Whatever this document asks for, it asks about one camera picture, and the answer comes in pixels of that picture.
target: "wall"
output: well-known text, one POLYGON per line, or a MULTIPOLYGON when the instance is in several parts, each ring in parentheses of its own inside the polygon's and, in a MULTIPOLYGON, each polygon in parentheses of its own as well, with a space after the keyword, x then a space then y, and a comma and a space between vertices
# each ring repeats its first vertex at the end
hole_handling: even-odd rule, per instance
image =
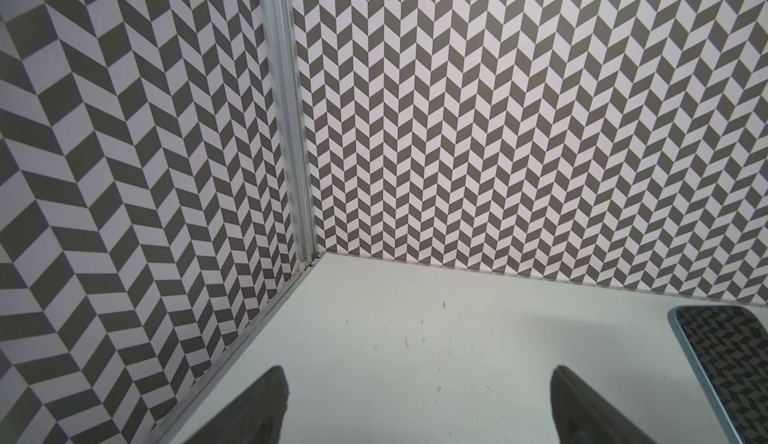
POLYGON ((0 14, 0 442, 142 442, 296 264, 259 0, 0 14))
POLYGON ((293 0, 320 246, 765 303, 766 0, 293 0))

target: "herringbone wallpaper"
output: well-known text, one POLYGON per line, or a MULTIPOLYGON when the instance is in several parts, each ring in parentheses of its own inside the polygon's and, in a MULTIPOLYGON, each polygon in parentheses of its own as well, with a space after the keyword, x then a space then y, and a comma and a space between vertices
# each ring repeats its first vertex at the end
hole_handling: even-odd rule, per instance
POLYGON ((142 442, 296 260, 259 0, 0 14, 0 442, 142 442))
POLYGON ((765 303, 766 0, 293 0, 323 249, 765 303))

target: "chevron patterned wall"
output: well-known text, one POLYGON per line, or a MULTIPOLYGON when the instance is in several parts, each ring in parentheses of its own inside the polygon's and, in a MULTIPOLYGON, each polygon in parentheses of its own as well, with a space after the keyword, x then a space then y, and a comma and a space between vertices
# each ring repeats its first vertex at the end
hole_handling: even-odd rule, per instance
POLYGON ((0 442, 142 442, 296 261, 259 0, 0 14, 0 442))
POLYGON ((765 303, 767 0, 293 0, 338 252, 765 303))

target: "white floor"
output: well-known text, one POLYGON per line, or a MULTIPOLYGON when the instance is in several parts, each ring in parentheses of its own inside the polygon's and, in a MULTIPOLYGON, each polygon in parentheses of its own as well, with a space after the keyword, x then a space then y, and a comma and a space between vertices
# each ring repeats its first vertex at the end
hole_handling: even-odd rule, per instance
POLYGON ((281 365, 281 443, 556 444, 558 364, 659 444, 726 442, 667 322, 700 304, 327 254, 172 442, 281 365))

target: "phone screen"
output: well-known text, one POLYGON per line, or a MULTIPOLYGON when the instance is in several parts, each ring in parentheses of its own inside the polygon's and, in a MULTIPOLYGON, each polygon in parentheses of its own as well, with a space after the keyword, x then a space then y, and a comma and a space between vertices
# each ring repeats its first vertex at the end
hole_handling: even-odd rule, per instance
POLYGON ((691 305, 670 322, 734 444, 768 442, 768 333, 738 305, 691 305))

